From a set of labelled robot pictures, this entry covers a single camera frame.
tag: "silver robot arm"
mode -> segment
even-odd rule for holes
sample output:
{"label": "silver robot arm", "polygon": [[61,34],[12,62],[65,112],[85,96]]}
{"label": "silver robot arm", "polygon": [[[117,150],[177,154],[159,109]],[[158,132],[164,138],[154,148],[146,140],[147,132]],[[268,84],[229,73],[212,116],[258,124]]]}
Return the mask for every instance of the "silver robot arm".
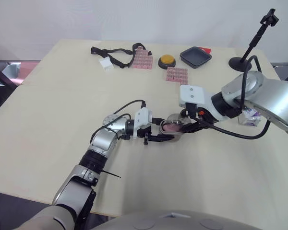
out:
{"label": "silver robot arm", "polygon": [[[237,117],[241,113],[242,79],[243,74],[214,95],[198,86],[180,86],[180,106],[186,108],[187,116],[193,116],[197,121],[181,130],[196,132],[203,128],[214,128],[225,132],[213,124]],[[260,112],[268,120],[266,127],[271,122],[288,133],[288,81],[267,79],[259,71],[249,71],[242,105]],[[254,138],[239,134],[236,136],[255,139],[263,135]]]}
{"label": "silver robot arm", "polygon": [[79,164],[75,165],[49,206],[18,229],[73,230],[81,225],[90,212],[100,173],[116,146],[118,138],[126,133],[130,120],[118,115],[109,115],[103,125],[111,123],[93,134],[87,152]]}

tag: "gray floor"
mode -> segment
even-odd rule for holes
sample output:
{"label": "gray floor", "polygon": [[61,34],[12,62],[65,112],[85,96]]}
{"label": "gray floor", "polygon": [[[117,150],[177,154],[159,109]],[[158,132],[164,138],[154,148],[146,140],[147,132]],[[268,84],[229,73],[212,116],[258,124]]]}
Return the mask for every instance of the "gray floor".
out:
{"label": "gray floor", "polygon": [[[47,206],[39,202],[0,193],[0,230],[11,230],[19,227]],[[90,214],[84,229],[96,227],[106,222],[107,219],[105,216]]]}

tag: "black strap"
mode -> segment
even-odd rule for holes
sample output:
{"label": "black strap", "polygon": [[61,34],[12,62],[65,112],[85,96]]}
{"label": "black strap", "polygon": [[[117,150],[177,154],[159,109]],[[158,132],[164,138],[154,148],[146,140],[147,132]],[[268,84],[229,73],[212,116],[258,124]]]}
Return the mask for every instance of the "black strap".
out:
{"label": "black strap", "polygon": [[[125,68],[125,67],[130,67],[133,63],[133,60],[134,60],[134,56],[135,56],[135,53],[136,53],[136,49],[139,47],[139,46],[142,46],[143,49],[146,49],[145,46],[143,46],[141,43],[136,43],[136,44],[133,44],[132,46],[132,51],[131,50],[128,50],[128,49],[99,49],[97,47],[94,47],[92,46],[91,47],[91,54],[98,54],[100,56],[102,56],[103,58],[106,58],[106,57],[109,57],[110,58],[110,61],[114,64],[114,65],[117,65],[119,66],[120,68]],[[114,52],[117,52],[117,51],[122,51],[126,54],[129,54],[129,55],[132,55],[132,59],[129,63],[127,64],[124,64],[120,61],[118,61],[116,58],[112,57],[109,53],[114,53]]]}

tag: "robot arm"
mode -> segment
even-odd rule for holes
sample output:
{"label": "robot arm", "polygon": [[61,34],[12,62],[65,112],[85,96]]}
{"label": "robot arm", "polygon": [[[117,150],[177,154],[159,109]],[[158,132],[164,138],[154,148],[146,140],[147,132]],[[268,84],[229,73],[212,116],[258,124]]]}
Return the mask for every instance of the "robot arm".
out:
{"label": "robot arm", "polygon": [[152,122],[160,123],[163,119],[152,118],[152,113],[147,108],[141,108],[134,119],[127,119],[125,115],[128,114],[111,114],[103,120],[103,126],[92,135],[85,155],[57,191],[52,206],[37,213],[20,226],[19,230],[32,227],[50,230],[80,229],[93,206],[96,196],[93,187],[97,185],[100,174],[106,172],[103,170],[104,166],[119,138],[130,139],[130,136],[136,135],[134,138],[145,138],[146,142],[173,139],[172,135],[151,135]]}
{"label": "robot arm", "polygon": [[[268,120],[261,135],[249,137],[234,134],[213,125],[218,121],[237,117],[244,105],[254,108]],[[260,71],[249,71],[247,74],[239,75],[215,95],[198,86],[182,85],[180,106],[186,108],[183,115],[196,121],[183,126],[182,132],[213,128],[239,138],[255,139],[266,133],[271,122],[288,133],[288,81],[267,79]]]}

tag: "black base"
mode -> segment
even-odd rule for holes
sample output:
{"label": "black base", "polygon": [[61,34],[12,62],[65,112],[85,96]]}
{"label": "black base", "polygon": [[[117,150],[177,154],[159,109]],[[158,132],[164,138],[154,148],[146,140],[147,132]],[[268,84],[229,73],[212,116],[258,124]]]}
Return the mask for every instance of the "black base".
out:
{"label": "black base", "polygon": [[229,60],[228,64],[230,67],[232,67],[236,71],[244,72],[247,60],[244,60],[244,62],[240,62],[240,57],[233,57]]}

